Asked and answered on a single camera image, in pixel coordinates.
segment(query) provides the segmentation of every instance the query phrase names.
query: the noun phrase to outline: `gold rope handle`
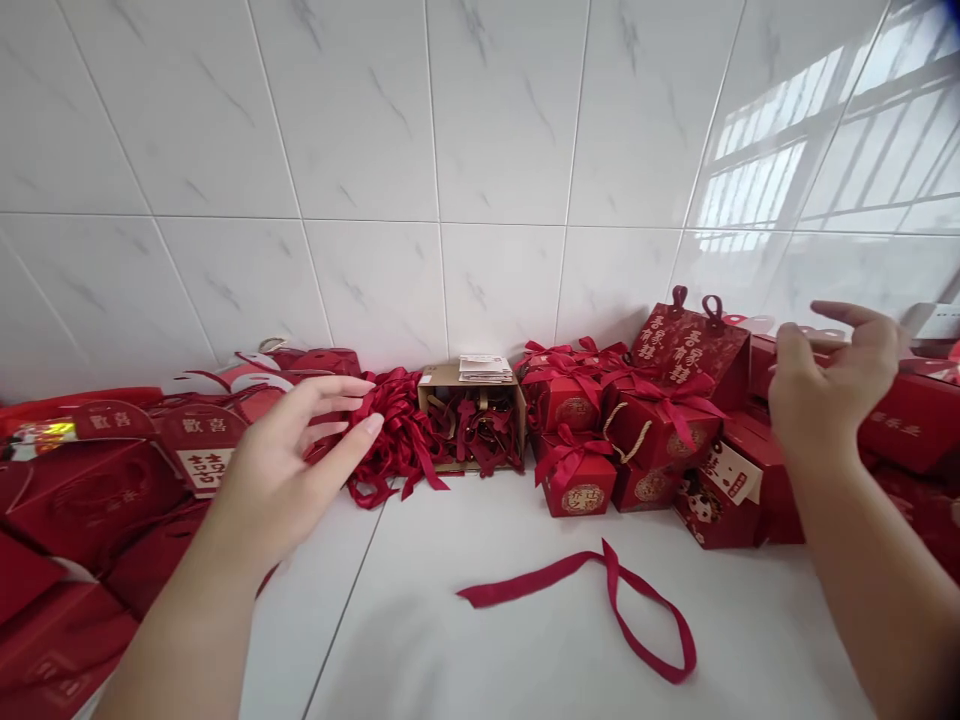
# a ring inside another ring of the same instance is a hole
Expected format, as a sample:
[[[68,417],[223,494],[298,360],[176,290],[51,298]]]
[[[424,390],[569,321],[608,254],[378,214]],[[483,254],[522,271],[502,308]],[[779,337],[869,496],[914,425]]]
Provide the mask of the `gold rope handle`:
[[[647,436],[647,430],[649,430],[650,426],[653,425],[652,420],[647,420],[647,422],[645,422],[643,425],[643,429],[640,430],[640,436],[637,438],[637,441],[633,444],[633,448],[630,450],[630,452],[624,454],[623,450],[621,450],[616,445],[614,445],[613,441],[607,436],[607,430],[610,428],[610,423],[613,422],[613,416],[616,415],[618,412],[620,412],[620,408],[625,408],[626,406],[627,404],[625,402],[617,405],[613,409],[613,412],[610,413],[610,417],[608,417],[607,421],[603,424],[603,439],[606,440],[611,445],[613,445],[613,449],[616,450],[617,454],[620,456],[621,465],[626,465],[628,462],[630,462],[630,460],[633,459],[633,456],[637,454],[637,450],[639,450],[640,446],[643,445],[643,439]]]

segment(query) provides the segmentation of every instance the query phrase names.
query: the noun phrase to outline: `red gift bag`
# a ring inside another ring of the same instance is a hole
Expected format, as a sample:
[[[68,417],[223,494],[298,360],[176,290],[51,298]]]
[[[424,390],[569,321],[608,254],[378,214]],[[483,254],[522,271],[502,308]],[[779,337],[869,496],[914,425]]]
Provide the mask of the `red gift bag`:
[[[721,410],[737,410],[750,384],[750,331],[723,321],[723,302],[703,298],[704,314],[684,310],[687,289],[673,289],[673,304],[657,303],[634,341],[633,362],[656,367],[664,385],[682,385],[701,373],[714,379],[707,396]]]
[[[50,589],[67,572],[0,532],[0,625]]]
[[[0,717],[70,720],[136,631],[99,584],[57,583],[0,627]]]
[[[129,525],[167,512],[185,494],[144,440],[69,443],[30,462],[0,464],[0,477],[7,527],[92,572]]]

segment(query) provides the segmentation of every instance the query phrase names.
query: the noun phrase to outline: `red ribbon loop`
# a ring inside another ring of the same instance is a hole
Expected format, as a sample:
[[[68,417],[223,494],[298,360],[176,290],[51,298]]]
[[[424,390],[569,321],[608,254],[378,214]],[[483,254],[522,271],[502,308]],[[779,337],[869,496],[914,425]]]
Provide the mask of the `red ribbon loop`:
[[[633,387],[627,392],[638,398],[655,401],[658,407],[670,418],[683,444],[696,452],[697,444],[694,442],[693,433],[690,432],[690,423],[687,422],[677,405],[686,405],[694,410],[726,419],[726,413],[704,397],[704,395],[709,395],[715,386],[716,383],[713,378],[706,373],[694,375],[682,385],[675,385],[668,389],[658,387],[639,377],[634,377]]]
[[[716,308],[710,307],[710,300],[713,300]],[[703,311],[707,314],[707,326],[712,330],[722,330],[723,329],[723,300],[720,299],[719,295],[707,295],[703,298],[703,301],[700,303],[703,306]]]
[[[610,607],[613,610],[614,616],[617,618],[617,623],[620,625],[620,631],[623,633],[624,639],[634,654],[669,683],[679,685],[690,677],[690,674],[697,667],[697,647],[693,641],[693,633],[690,632],[690,626],[683,617],[683,613],[681,613],[673,603],[654,590],[643,578],[623,567],[620,564],[617,553],[614,552],[606,540],[603,540],[603,555],[589,550],[575,553],[541,570],[535,570],[526,575],[520,575],[519,577],[504,580],[499,583],[475,585],[461,590],[457,595],[467,600],[474,608],[493,607],[494,605],[500,605],[526,597],[527,595],[532,595],[551,585],[555,585],[564,578],[573,575],[591,560],[603,563],[607,568],[607,595],[610,598]],[[677,631],[680,635],[680,647],[683,650],[683,667],[676,667],[662,660],[637,640],[636,636],[627,626],[623,616],[620,615],[620,610],[617,607],[618,580],[623,580],[636,592],[644,597],[650,598],[671,612],[677,622]]]
[[[676,317],[683,312],[683,303],[687,301],[687,286],[673,286],[673,305],[670,306],[669,313],[671,317]]]

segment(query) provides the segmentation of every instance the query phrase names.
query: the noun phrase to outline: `red bow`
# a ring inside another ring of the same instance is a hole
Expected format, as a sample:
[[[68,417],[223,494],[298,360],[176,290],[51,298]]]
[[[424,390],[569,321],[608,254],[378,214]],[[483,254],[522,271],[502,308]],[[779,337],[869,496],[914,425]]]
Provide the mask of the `red bow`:
[[[516,365],[513,366],[513,371],[515,373],[520,373],[520,370],[530,364],[530,361],[535,357],[552,355],[570,355],[573,353],[573,348],[569,345],[554,345],[552,348],[545,348],[543,345],[538,343],[536,340],[528,340],[527,344],[523,346],[523,358],[520,359]]]
[[[461,590],[457,595],[467,600],[475,608],[492,607],[500,603],[510,602],[511,600],[532,595],[535,592],[548,588],[564,578],[573,575],[591,560],[603,563],[607,567],[607,596],[610,598],[610,607],[613,609],[613,614],[620,624],[620,631],[623,633],[623,638],[627,641],[630,649],[667,682],[679,685],[686,680],[690,676],[690,673],[694,671],[694,668],[697,667],[697,647],[693,642],[693,633],[690,632],[690,626],[687,625],[683,614],[677,610],[673,603],[654,590],[646,580],[630,572],[620,564],[617,553],[614,552],[606,540],[603,540],[603,555],[590,552],[589,550],[579,552],[565,557],[563,560],[553,563],[553,565],[548,565],[541,570],[535,570],[526,575],[520,575],[519,577],[504,580],[499,583],[475,585]],[[662,605],[673,614],[674,619],[677,621],[677,631],[680,633],[680,647],[683,649],[683,667],[670,665],[658,658],[647,650],[630,631],[630,628],[627,627],[627,623],[617,608],[617,587],[620,579],[623,579],[627,585],[644,597],[650,598],[655,603]]]
[[[677,429],[677,435],[683,440],[684,445],[696,451],[697,444],[693,440],[693,433],[690,432],[690,424],[677,408],[677,405],[686,405],[694,410],[727,419],[727,415],[720,408],[703,397],[709,395],[715,386],[716,383],[713,378],[706,373],[695,375],[682,385],[675,385],[668,390],[634,376],[633,387],[626,392],[634,397],[657,402],[658,406],[673,422],[673,426]]]
[[[576,474],[588,452],[609,455],[613,452],[613,446],[606,440],[578,441],[570,432],[570,426],[566,423],[560,424],[560,427],[557,428],[557,435],[560,436],[563,444],[555,446],[537,463],[537,468],[534,471],[534,478],[536,479],[534,484],[539,485],[544,482],[550,471],[553,470],[553,478],[550,483],[562,494],[563,489]]]
[[[608,345],[603,350],[597,349],[597,343],[589,335],[580,338],[577,342],[586,351],[574,353],[577,362],[594,362],[604,370],[619,370],[627,366],[623,356],[630,352],[630,349],[622,342]]]
[[[527,373],[521,384],[532,385],[559,377],[572,378],[581,387],[590,404],[597,410],[600,409],[600,384],[595,378],[603,372],[599,365],[577,365],[571,358],[562,355],[551,355],[547,362],[546,366]]]

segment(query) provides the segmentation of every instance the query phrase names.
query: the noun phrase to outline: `cardboard box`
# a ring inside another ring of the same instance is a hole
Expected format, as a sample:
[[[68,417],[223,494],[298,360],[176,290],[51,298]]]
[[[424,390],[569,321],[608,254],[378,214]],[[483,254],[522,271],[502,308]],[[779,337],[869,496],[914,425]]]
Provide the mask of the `cardboard box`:
[[[519,457],[522,458],[523,451],[526,446],[527,403],[523,397],[523,392],[520,390],[520,384],[517,382],[516,377],[513,377],[510,382],[497,384],[485,382],[461,382],[459,364],[427,365],[423,369],[423,377],[420,378],[420,383],[417,386],[417,402],[420,405],[420,410],[425,414],[429,414],[430,396],[436,396],[443,400],[444,396],[449,394],[445,392],[445,390],[462,390],[463,388],[475,388],[477,390],[486,389],[488,391],[503,389],[512,395],[514,422],[516,423],[517,427],[517,453]],[[499,465],[498,467],[510,467],[510,465],[503,464]],[[434,469],[436,469],[437,472],[479,470],[480,464],[476,460],[468,460],[462,463],[453,462],[437,464],[434,465]]]

